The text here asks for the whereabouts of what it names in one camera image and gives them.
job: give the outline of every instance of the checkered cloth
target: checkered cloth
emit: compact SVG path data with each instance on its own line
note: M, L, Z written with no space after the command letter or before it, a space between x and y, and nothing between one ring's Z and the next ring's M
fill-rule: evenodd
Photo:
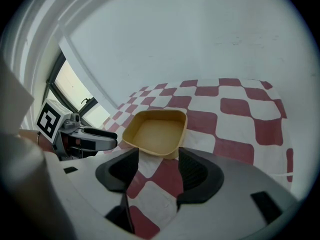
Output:
M130 147L122 141L122 133L134 115L153 109L186 113L183 147L254 165L290 189L293 149L288 119L270 83L220 78L143 87L103 124L105 130L118 134L114 150ZM150 239L163 229L174 218L176 198L182 192L177 159L140 152L138 172L127 190L136 235Z

